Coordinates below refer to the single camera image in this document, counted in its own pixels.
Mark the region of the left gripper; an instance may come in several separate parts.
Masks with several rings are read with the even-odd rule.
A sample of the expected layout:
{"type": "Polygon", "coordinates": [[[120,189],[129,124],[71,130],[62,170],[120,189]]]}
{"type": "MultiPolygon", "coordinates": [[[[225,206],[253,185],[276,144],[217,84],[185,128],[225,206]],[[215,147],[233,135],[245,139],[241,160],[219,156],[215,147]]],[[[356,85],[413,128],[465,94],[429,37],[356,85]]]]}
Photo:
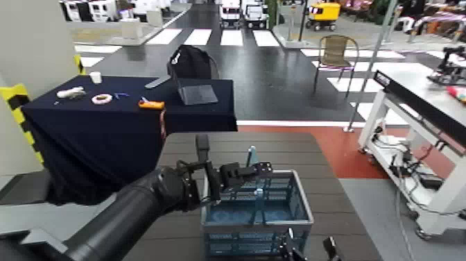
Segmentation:
{"type": "MultiPolygon", "coordinates": [[[[228,188],[228,174],[213,167],[209,159],[208,135],[196,135],[199,162],[178,161],[178,174],[184,185],[183,198],[178,209],[189,212],[221,202],[221,193],[228,188]]],[[[273,172],[270,162],[258,162],[233,171],[233,179],[241,182],[254,180],[273,172]]]]}

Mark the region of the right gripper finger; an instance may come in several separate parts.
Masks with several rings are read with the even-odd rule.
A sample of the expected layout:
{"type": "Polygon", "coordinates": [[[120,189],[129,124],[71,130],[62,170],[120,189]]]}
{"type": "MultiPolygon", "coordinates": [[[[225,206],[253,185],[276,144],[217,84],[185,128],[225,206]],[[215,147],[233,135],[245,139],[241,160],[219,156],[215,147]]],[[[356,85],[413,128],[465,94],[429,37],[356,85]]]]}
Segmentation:
{"type": "Polygon", "coordinates": [[[283,260],[286,261],[307,261],[308,258],[301,252],[299,246],[295,242],[294,232],[292,228],[288,228],[282,235],[278,252],[283,260]]]}
{"type": "Polygon", "coordinates": [[[333,237],[327,237],[323,241],[323,246],[327,253],[328,261],[343,261],[343,254],[333,237]]]}

